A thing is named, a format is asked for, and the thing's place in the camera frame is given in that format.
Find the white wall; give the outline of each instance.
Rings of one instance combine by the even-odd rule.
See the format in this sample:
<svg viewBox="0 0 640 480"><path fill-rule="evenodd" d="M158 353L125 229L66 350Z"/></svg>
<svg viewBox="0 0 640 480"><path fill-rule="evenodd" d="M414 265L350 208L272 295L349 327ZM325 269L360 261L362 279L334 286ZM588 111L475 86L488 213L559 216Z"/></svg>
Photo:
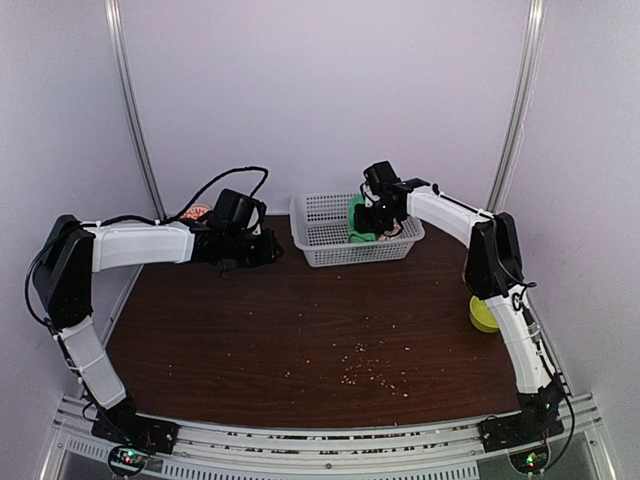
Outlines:
<svg viewBox="0 0 640 480"><path fill-rule="evenodd" d="M25 308L31 258L62 213L151 214L118 88L103 2L0 2L2 478L34 477L61 395L77 391ZM94 279L100 328L130 275Z"/></svg>
<svg viewBox="0 0 640 480"><path fill-rule="evenodd" d="M389 158L484 206L515 91L526 0L123 2L142 124L179 209L245 164L295 193L357 191ZM247 176L226 183L249 190ZM217 190L206 197L214 202Z"/></svg>
<svg viewBox="0 0 640 480"><path fill-rule="evenodd" d="M637 478L640 4L549 3L506 210L576 393L594 392L621 478Z"/></svg>

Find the black cable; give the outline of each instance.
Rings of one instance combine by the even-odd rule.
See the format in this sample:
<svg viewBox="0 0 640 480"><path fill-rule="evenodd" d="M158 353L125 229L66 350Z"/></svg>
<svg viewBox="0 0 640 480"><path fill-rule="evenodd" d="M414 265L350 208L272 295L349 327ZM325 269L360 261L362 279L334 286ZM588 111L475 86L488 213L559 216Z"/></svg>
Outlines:
<svg viewBox="0 0 640 480"><path fill-rule="evenodd" d="M120 215L117 217L110 218L103 222L100 222L101 227L108 227L109 225L113 225L114 223L126 222L126 221L135 221L146 223L147 225L155 225L156 222L154 220L150 220L145 217L141 217L140 215Z"/></svg>
<svg viewBox="0 0 640 480"><path fill-rule="evenodd" d="M528 288L537 287L538 284L536 282L524 282L524 281L520 280L519 278L516 278L507 269L507 267L504 266L504 264L502 263L502 260L500 260L500 251L498 249L498 236L497 236L497 234L498 234L498 222L493 217L491 218L491 221L493 222L494 231L495 231L493 247L494 247L494 250L495 250L495 257L496 257L496 261L498 262L498 266L504 272L504 274L511 279L512 282L516 283L517 285L520 285L521 287L524 287L524 290L519 294L521 298L524 298L524 292L526 292Z"/></svg>
<svg viewBox="0 0 640 480"><path fill-rule="evenodd" d="M87 410L89 410L89 407L91 407L91 405L93 405L93 402L89 402L87 403L83 408L82 408L82 418L84 418L85 420L87 420L88 422L93 422L96 423L98 420L94 419L91 420L90 418L87 418Z"/></svg>
<svg viewBox="0 0 640 480"><path fill-rule="evenodd" d="M198 190L196 192L196 194L193 196L193 198L191 200L189 200L189 202L182 208L182 210L180 210L180 212L178 212L176 215L174 215L172 217L166 218L165 220L163 220L160 223L162 225L166 225L167 223L171 223L171 222L175 222L176 220L179 220L182 217L182 215L184 215L187 212L187 210L189 210L191 205L196 203L198 198L200 198L200 195L202 195L204 192L206 192L214 183L220 181L221 179L223 179L227 175L231 175L232 173L239 173L239 172L262 172L262 175L263 175L262 179L260 179L258 184L251 191L251 193L249 194L249 197L253 197L258 192L258 190L260 190L262 185L264 185L264 182L267 181L267 177L269 176L269 170L267 170L264 167L250 166L250 167L232 168L230 170L227 170L226 172L223 172L220 175L215 176L214 178L209 180L207 183L205 183L204 186L200 190Z"/></svg>
<svg viewBox="0 0 640 480"><path fill-rule="evenodd" d="M542 360L542 366L544 367L545 371L547 372L547 375L549 375L549 378L551 378L551 380L553 382L555 382L555 384L558 386L558 388L562 392L562 396L564 398L564 401L567 402L567 407L569 408L569 412L571 413L571 430L569 431L569 436L567 437L567 441L565 442L564 447L562 447L562 450L560 450L560 453L558 453L558 456L556 458L554 458L551 463L546 465L541 470L541 472L546 473L549 470L551 470L551 468L553 468L553 466L555 464L558 463L558 461L562 458L564 453L567 451L567 448L569 448L569 444L571 443L571 440L573 439L573 434L574 434L575 429L576 429L576 414L573 411L573 405L571 405L571 400L569 400L569 396L564 391L564 386L560 383L560 381L558 380L558 377L556 377L556 376L551 374L551 369L547 365L547 362L545 361L544 357L541 356L540 360Z"/></svg>
<svg viewBox="0 0 640 480"><path fill-rule="evenodd" d="M40 318L38 314L36 314L35 310L33 309L33 305L31 305L31 298L29 296L29 284L31 282L31 278L33 277L33 272L36 268L36 265L42 259L42 257L49 252L49 249L51 249L57 242L68 237L73 232L82 228L83 226L88 226L88 224L78 223L76 225L73 225L72 227L61 231L55 238L45 243L44 246L40 249L40 251L36 254L36 256L31 261L31 264L29 265L29 268L27 270L27 275L25 276L25 279L24 279L24 301L27 304L27 310L29 310L29 313L31 314L31 316L34 318L36 322L38 322L40 325L44 327L47 327L49 331L52 331L51 325L46 320Z"/></svg>

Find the white plastic basket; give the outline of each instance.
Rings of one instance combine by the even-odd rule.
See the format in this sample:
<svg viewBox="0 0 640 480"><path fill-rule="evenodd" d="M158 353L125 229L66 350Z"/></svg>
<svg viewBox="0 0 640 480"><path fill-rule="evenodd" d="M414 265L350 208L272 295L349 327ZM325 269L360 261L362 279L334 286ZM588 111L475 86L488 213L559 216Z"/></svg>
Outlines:
<svg viewBox="0 0 640 480"><path fill-rule="evenodd" d="M289 218L293 243L312 267L400 260L424 237L422 223L413 217L402 222L397 237L375 242L348 243L349 199L356 193L315 193L291 198Z"/></svg>

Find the yellow object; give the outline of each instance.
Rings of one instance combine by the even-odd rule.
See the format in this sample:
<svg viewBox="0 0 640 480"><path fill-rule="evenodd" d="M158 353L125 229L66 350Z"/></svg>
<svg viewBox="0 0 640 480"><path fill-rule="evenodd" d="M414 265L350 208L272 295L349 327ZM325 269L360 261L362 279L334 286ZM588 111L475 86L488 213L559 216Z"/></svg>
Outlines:
<svg viewBox="0 0 640 480"><path fill-rule="evenodd" d="M489 307L487 307L487 304L476 296L471 297L469 302L469 318L473 326L481 332L496 333L500 331L498 322Z"/></svg>

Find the brown tabletop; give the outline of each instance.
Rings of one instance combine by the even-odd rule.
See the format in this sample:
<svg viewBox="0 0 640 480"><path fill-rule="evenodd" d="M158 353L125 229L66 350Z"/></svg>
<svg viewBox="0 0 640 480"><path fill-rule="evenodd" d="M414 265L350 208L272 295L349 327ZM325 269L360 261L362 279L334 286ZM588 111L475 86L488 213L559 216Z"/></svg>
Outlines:
<svg viewBox="0 0 640 480"><path fill-rule="evenodd" d="M499 334L470 323L465 249L425 226L406 259L228 272L144 268L108 345L144 413L268 427L416 424L517 409Z"/></svg>

